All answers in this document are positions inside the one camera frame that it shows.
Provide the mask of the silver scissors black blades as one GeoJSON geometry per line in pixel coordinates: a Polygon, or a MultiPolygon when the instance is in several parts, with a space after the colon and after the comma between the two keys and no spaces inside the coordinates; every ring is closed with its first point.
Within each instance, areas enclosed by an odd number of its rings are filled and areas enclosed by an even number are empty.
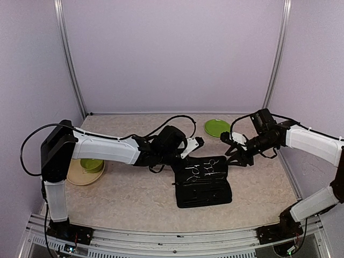
{"type": "Polygon", "coordinates": [[[208,163],[204,163],[204,176],[224,176],[222,171],[215,171],[215,165],[219,163],[219,160],[210,159],[208,163]]]}

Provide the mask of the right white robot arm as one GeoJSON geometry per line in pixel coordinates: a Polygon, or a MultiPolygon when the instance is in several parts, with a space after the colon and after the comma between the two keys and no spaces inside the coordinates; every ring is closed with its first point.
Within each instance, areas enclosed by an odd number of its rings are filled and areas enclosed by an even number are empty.
{"type": "Polygon", "coordinates": [[[257,136],[247,139],[229,130],[221,133],[220,139],[229,145],[226,152],[229,166],[252,166],[255,155],[263,155],[269,149],[276,151],[289,147],[319,157],[337,168],[329,186],[291,205],[279,215],[275,234],[285,239],[299,229],[303,220],[343,203],[343,139],[317,132],[287,117],[278,123],[276,117],[267,108],[260,109],[248,114],[257,136]]]}

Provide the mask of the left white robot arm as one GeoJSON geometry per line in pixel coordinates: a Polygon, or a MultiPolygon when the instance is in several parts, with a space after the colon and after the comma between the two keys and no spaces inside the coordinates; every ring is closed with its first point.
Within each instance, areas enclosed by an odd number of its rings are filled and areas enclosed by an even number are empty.
{"type": "Polygon", "coordinates": [[[56,124],[40,149],[41,177],[55,232],[64,239],[75,234],[75,226],[69,222],[65,195],[72,159],[116,161],[153,169],[157,165],[171,166],[184,160],[196,147],[194,138],[187,138],[174,126],[166,126],[154,137],[115,138],[81,131],[72,127],[69,120],[56,124]]]}

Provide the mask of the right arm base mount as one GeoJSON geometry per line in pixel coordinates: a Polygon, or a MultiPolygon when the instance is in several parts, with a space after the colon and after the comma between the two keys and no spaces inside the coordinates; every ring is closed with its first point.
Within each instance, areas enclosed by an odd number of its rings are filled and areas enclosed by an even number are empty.
{"type": "Polygon", "coordinates": [[[261,226],[256,229],[257,238],[261,245],[294,238],[304,233],[300,223],[293,227],[284,227],[280,223],[261,226]]]}

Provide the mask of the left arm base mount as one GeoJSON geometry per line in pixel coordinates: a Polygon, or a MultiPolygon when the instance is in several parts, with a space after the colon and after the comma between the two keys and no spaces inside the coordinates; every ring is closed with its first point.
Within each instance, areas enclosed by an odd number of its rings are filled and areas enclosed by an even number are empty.
{"type": "Polygon", "coordinates": [[[47,235],[76,244],[90,245],[94,229],[71,224],[69,218],[63,222],[49,221],[47,235]]]}

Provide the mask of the black tool pouch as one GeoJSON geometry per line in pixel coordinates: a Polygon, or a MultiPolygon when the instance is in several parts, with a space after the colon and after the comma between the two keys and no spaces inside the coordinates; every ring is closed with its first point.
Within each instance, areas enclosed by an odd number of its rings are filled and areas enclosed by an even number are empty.
{"type": "Polygon", "coordinates": [[[185,167],[172,167],[175,175],[176,203],[180,209],[229,204],[232,202],[232,190],[227,180],[228,165],[225,156],[188,157],[186,167],[199,164],[200,178],[195,182],[187,182],[191,176],[189,169],[185,167]],[[204,176],[204,163],[210,159],[219,160],[215,165],[215,171],[222,171],[224,176],[204,176]]]}

